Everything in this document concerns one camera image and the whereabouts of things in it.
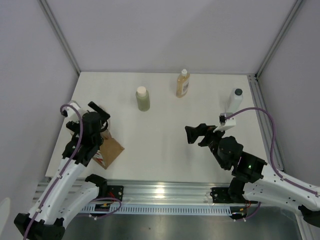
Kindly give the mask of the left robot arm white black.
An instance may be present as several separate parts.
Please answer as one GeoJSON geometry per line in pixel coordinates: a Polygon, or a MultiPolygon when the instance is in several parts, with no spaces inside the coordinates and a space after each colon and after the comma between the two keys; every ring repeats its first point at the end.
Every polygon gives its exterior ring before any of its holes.
{"type": "Polygon", "coordinates": [[[75,101],[60,107],[68,119],[66,128],[72,132],[60,165],[52,180],[28,213],[18,213],[14,219],[25,240],[60,240],[70,221],[93,200],[108,197],[108,182],[91,174],[81,188],[68,198],[70,188],[90,161],[98,156],[104,140],[102,132],[108,129],[110,115],[91,101],[91,111],[83,110],[75,101]]]}

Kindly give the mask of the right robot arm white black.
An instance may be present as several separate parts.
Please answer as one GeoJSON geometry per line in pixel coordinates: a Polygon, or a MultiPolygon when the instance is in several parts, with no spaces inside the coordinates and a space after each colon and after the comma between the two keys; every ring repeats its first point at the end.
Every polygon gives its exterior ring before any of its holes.
{"type": "Polygon", "coordinates": [[[185,131],[189,144],[202,137],[198,145],[208,147],[219,166],[231,172],[229,187],[211,188],[214,203],[266,203],[300,215],[310,225],[320,226],[319,187],[312,186],[306,191],[309,184],[301,181],[292,184],[295,178],[285,173],[277,175],[269,163],[245,152],[242,144],[233,136],[224,136],[215,125],[201,123],[197,127],[186,126],[185,131]]]}

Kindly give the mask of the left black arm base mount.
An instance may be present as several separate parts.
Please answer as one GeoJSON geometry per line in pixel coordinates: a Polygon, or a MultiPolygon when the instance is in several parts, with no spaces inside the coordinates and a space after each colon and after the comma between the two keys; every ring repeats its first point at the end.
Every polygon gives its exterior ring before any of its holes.
{"type": "Polygon", "coordinates": [[[96,174],[91,174],[86,177],[85,182],[93,183],[98,187],[98,198],[116,198],[120,201],[123,199],[123,185],[109,185],[108,180],[96,174]]]}

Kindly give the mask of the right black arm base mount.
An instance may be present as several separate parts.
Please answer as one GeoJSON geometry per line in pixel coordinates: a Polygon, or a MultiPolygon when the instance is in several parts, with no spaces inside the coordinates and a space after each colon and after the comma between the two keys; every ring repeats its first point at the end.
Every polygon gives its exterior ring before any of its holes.
{"type": "Polygon", "coordinates": [[[231,197],[229,194],[229,187],[212,187],[210,196],[213,203],[216,204],[240,204],[241,200],[231,197]]]}

